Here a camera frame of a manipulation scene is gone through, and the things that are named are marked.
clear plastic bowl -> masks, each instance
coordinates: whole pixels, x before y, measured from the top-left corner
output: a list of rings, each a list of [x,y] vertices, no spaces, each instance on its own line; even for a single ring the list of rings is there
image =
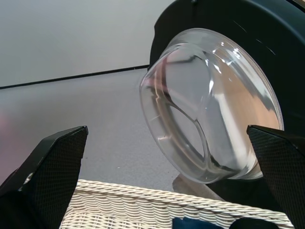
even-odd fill
[[[178,34],[144,76],[140,97],[161,151],[199,183],[261,177],[247,126],[284,129],[263,71],[234,41],[210,30]]]

black curved surface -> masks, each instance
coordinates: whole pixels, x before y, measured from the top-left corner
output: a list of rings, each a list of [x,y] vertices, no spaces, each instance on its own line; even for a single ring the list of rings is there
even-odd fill
[[[305,136],[305,13],[286,0],[178,0],[155,24],[150,67],[190,28],[217,31],[260,65],[279,100],[285,131]]]

carbon fiber texture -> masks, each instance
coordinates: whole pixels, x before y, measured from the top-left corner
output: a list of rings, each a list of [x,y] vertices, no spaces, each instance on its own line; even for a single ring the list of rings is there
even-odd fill
[[[81,129],[58,140],[22,188],[48,229],[60,226],[77,184],[86,139],[87,131]]]
[[[296,229],[305,226],[305,139],[249,126],[248,135],[267,185]]]

black fabric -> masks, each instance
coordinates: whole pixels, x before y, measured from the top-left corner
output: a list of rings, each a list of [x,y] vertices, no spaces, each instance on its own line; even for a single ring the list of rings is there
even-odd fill
[[[236,220],[230,229],[278,229],[278,226],[262,219],[243,218]]]
[[[222,229],[222,227],[198,219],[184,217],[183,219],[173,219],[173,229]],[[262,219],[242,218],[236,220],[230,226],[230,229],[278,229],[278,226]]]
[[[249,126],[247,133],[270,191],[296,229],[305,227],[305,139]]]
[[[173,229],[223,229],[213,223],[201,221],[198,219],[190,219],[184,217],[183,219],[173,219]]]

white wall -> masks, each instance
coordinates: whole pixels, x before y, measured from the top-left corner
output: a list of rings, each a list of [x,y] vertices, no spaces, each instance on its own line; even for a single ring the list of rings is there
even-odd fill
[[[149,63],[173,0],[0,2],[0,86]]]

